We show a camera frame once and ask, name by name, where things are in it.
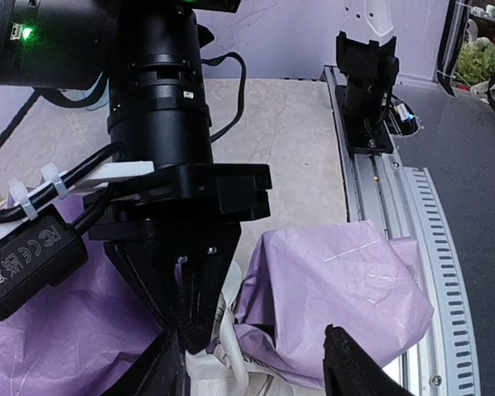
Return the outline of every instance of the green vegetable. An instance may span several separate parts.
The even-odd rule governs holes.
[[[495,73],[495,44],[477,39],[460,51],[456,81],[468,87],[488,81]]]

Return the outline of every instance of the screw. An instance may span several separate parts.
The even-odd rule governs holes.
[[[431,385],[432,386],[440,386],[442,385],[442,377],[439,375],[435,375],[434,377],[431,378]]]

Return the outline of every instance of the black adapter module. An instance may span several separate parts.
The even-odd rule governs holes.
[[[52,205],[0,240],[0,322],[87,259],[83,239]]]

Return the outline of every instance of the lavender plastic bag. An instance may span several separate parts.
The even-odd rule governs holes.
[[[57,207],[68,222],[83,211],[77,196]],[[0,396],[100,395],[159,334],[102,243],[87,248],[83,268],[0,323]]]
[[[385,366],[431,323],[419,268],[414,241],[391,246],[370,222],[265,233],[239,301],[239,345],[292,384],[321,389],[334,324]]]

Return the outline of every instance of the beige tabletop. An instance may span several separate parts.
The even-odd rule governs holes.
[[[214,129],[237,106],[238,80],[209,80]],[[39,100],[0,151],[0,194],[13,177],[28,186],[48,162],[71,169],[103,145],[107,108],[71,111]],[[213,147],[217,163],[267,163],[272,217],[243,225],[236,260],[247,270],[255,243],[270,229],[346,222],[346,202],[328,89],[322,82],[248,80],[240,123]]]

